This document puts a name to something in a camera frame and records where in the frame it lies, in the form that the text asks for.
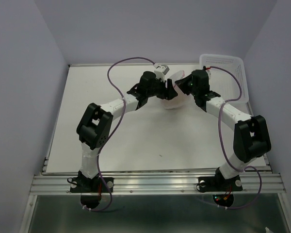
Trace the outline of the white mesh laundry bag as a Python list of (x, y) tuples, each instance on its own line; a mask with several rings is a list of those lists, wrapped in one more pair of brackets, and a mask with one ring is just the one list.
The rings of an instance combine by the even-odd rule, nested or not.
[(191, 96), (184, 94), (175, 83), (175, 81), (183, 79), (184, 77), (185, 77), (184, 70), (180, 70), (169, 77), (172, 80), (173, 88), (175, 89), (178, 95), (172, 100), (161, 100), (161, 105), (164, 107), (164, 109), (171, 110), (180, 108), (186, 105), (191, 99)]

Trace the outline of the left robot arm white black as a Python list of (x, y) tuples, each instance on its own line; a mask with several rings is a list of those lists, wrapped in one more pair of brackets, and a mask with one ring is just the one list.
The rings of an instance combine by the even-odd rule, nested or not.
[(122, 121), (124, 114), (140, 109), (151, 97), (161, 100), (177, 97), (172, 80), (165, 77), (168, 71), (168, 67), (164, 66), (145, 71), (140, 81), (121, 98), (102, 105), (88, 105), (76, 130), (81, 142), (82, 160), (77, 177), (68, 179), (72, 188), (94, 191), (98, 187), (97, 176), (101, 173), (99, 156), (116, 131), (112, 128), (114, 120)]

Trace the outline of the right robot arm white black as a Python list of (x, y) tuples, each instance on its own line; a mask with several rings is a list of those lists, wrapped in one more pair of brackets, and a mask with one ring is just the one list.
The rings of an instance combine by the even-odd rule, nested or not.
[(228, 156), (222, 148), (225, 163), (217, 168), (213, 177), (205, 178), (200, 191), (206, 188), (225, 189), (235, 184), (234, 179), (251, 162), (271, 150), (271, 141), (264, 117), (252, 116), (231, 105), (232, 99), (225, 100), (210, 89), (210, 70), (195, 70), (189, 76), (177, 80), (176, 86), (186, 95), (192, 95), (196, 105), (208, 114), (218, 118), (218, 134), (221, 146), (222, 124), (233, 130), (233, 154)]

